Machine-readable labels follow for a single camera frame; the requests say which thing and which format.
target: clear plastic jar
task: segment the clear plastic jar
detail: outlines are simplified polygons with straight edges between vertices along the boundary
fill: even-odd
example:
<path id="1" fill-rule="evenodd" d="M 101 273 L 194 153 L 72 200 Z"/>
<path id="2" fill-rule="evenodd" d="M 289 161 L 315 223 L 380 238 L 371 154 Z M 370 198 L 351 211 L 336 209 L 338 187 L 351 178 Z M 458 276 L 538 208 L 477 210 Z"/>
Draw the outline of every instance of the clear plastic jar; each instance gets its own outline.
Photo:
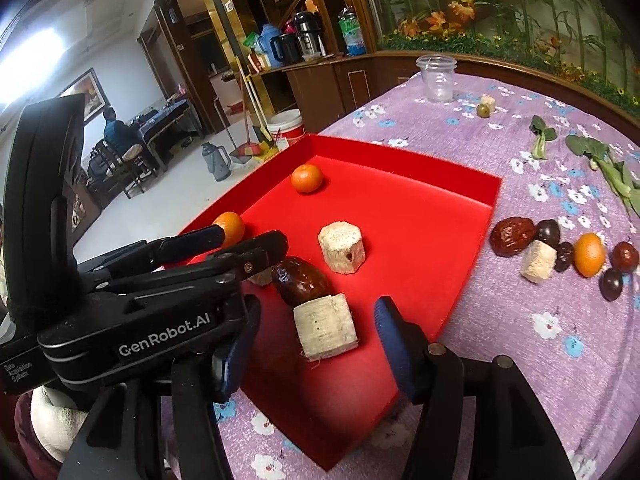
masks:
<path id="1" fill-rule="evenodd" d="M 416 65 L 427 87 L 426 97 L 432 103 L 453 101 L 453 75 L 458 63 L 449 56 L 420 56 Z"/>

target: ceiling light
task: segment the ceiling light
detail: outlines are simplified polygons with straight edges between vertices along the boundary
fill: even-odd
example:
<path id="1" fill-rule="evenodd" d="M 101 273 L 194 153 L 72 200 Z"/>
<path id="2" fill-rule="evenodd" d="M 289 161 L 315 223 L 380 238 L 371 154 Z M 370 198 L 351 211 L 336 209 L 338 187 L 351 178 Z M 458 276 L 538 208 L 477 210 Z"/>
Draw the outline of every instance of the ceiling light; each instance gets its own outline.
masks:
<path id="1" fill-rule="evenodd" d="M 42 85 L 64 52 L 62 40 L 52 28 L 20 44 L 0 63 L 0 103 L 9 104 Z"/>

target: metal bolt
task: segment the metal bolt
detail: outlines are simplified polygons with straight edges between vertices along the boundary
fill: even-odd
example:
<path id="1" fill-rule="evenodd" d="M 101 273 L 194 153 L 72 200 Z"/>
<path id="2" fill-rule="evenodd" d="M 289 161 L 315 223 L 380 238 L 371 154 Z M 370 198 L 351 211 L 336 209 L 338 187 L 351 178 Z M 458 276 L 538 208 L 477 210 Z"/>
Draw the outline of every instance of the metal bolt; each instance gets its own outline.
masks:
<path id="1" fill-rule="evenodd" d="M 431 355 L 443 355 L 444 352 L 447 351 L 446 348 L 444 348 L 443 345 L 441 345 L 440 343 L 431 343 L 428 347 L 427 350 L 429 351 L 429 353 Z"/>
<path id="2" fill-rule="evenodd" d="M 495 358 L 495 362 L 500 368 L 504 368 L 505 370 L 513 366 L 513 359 L 506 355 L 498 355 L 498 357 Z"/>

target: floral tablecloth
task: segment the floral tablecloth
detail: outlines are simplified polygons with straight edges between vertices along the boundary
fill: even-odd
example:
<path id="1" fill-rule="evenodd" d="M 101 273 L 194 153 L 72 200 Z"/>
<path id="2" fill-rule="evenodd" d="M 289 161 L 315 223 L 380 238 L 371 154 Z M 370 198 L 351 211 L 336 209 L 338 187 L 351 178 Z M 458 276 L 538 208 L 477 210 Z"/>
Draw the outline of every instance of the floral tablecloth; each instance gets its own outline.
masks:
<path id="1" fill-rule="evenodd" d="M 428 153 L 503 177 L 495 221 L 555 218 L 563 240 L 575 242 L 592 231 L 609 250 L 622 240 L 640 248 L 638 218 L 630 220 L 602 174 L 573 155 L 564 137 L 609 143 L 612 155 L 640 175 L 638 146 L 597 118 L 522 88 L 467 75 L 456 75 L 455 88 L 454 102 L 431 104 L 414 77 L 324 134 Z M 488 120 L 475 112 L 482 94 L 497 101 Z M 529 152 L 533 114 L 558 131 L 558 139 L 547 143 L 548 160 L 533 160 Z M 495 256 L 485 243 L 441 341 L 460 356 L 512 356 L 553 422 L 576 478 L 596 480 L 640 413 L 640 276 L 626 276 L 621 297 L 607 303 L 596 278 L 586 280 L 570 269 L 533 285 L 519 275 L 520 263 L 519 257 Z M 456 480 L 468 472 L 472 409 L 470 400 Z M 300 453 L 242 392 L 216 405 L 215 412 L 236 479 L 393 480 L 401 477 L 420 409 L 396 407 L 329 473 Z M 164 417 L 171 426 L 170 410 Z M 175 443 L 170 440 L 168 447 L 175 468 Z"/>

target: picture frame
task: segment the picture frame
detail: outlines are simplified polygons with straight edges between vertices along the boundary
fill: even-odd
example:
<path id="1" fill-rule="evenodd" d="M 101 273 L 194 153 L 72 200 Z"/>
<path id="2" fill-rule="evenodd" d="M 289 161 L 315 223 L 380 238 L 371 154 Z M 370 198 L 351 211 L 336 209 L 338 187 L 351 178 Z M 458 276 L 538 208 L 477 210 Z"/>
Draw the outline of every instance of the picture frame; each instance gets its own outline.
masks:
<path id="1" fill-rule="evenodd" d="M 84 94 L 84 124 L 91 122 L 96 115 L 109 106 L 109 100 L 98 81 L 95 70 L 90 68 L 75 79 L 58 97 Z"/>

